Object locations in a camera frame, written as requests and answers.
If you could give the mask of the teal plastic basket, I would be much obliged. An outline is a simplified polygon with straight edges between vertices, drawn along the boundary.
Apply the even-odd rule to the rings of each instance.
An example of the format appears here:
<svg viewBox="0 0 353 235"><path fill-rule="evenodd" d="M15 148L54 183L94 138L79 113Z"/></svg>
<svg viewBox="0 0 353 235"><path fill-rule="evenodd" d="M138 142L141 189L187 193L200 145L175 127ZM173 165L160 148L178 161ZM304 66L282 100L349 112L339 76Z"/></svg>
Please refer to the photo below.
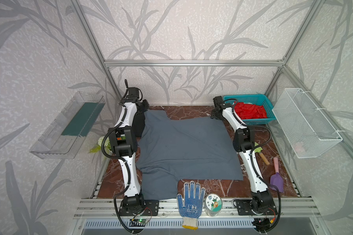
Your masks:
<svg viewBox="0 0 353 235"><path fill-rule="evenodd" d="M262 94L223 96L226 103L235 104L234 110L247 125L265 125L273 120L273 105Z"/></svg>

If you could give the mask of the grey t shirt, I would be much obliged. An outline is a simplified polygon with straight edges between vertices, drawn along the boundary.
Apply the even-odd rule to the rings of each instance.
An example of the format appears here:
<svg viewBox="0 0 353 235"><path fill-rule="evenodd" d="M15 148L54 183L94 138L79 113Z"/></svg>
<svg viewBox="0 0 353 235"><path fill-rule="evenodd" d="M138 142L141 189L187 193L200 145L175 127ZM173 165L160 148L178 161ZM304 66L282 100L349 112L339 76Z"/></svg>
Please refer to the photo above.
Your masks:
<svg viewBox="0 0 353 235"><path fill-rule="evenodd" d="M145 113L136 167L146 200L175 198L180 180L243 180L241 164L221 120L171 120L163 110Z"/></svg>

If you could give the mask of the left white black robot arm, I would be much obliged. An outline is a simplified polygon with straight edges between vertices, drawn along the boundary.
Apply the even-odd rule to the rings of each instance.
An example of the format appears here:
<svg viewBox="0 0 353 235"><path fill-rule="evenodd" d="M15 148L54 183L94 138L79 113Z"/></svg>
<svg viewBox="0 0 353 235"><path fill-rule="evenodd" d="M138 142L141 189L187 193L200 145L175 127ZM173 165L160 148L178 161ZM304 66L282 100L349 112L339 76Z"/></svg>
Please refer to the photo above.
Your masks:
<svg viewBox="0 0 353 235"><path fill-rule="evenodd" d="M142 136L145 128L145 112L149 108L143 99L141 90L129 87L125 80L126 91L119 102L121 113L118 122L104 136L101 151L110 159L117 159L122 168L124 191L114 198L123 195L122 209L141 210L145 206L141 186L137 178L135 157L138 149L137 139Z"/></svg>

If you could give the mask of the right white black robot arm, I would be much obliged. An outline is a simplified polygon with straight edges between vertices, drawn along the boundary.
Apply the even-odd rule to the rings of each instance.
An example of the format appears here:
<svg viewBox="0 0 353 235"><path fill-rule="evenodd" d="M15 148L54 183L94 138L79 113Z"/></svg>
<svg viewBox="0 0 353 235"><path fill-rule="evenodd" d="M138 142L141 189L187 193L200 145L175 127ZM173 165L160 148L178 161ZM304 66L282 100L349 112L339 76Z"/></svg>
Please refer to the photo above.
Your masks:
<svg viewBox="0 0 353 235"><path fill-rule="evenodd" d="M234 105L223 100L222 96L213 98L214 108L211 118L226 120L234 130L233 148L240 155L250 181L253 210L273 207L270 184L261 176L255 154L255 130L236 114Z"/></svg>

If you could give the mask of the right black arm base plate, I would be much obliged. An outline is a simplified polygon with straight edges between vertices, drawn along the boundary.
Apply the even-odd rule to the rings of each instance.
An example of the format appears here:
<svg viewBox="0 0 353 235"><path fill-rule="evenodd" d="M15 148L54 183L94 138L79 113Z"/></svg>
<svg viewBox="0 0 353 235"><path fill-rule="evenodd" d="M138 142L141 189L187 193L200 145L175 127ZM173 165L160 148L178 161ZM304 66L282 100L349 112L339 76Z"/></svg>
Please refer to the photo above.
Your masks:
<svg viewBox="0 0 353 235"><path fill-rule="evenodd" d="M238 215L273 215L274 217L278 215L278 209L274 201L272 201L270 205L267 205L265 207L259 207L253 199L234 199L232 203L237 209Z"/></svg>

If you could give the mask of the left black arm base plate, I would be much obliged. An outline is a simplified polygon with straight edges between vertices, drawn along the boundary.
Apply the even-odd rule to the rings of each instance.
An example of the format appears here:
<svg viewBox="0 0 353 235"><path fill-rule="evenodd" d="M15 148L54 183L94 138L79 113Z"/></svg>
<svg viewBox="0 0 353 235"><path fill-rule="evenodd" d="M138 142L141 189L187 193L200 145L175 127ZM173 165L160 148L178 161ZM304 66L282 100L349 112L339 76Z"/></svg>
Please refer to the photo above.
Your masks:
<svg viewBox="0 0 353 235"><path fill-rule="evenodd" d="M159 212L159 201L158 200L145 200L136 204L135 206L127 206L124 201L121 202L119 207L120 216L134 216L141 214L142 216L157 216Z"/></svg>

